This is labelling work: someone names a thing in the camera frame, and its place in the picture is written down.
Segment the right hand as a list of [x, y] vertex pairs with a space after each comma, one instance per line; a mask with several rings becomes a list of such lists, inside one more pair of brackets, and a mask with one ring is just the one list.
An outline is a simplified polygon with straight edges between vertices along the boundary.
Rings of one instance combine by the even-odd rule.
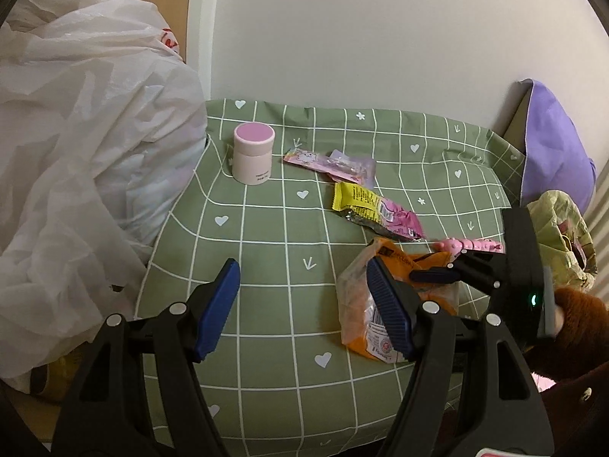
[[564, 327], [564, 310], [554, 303], [554, 335], [557, 336]]

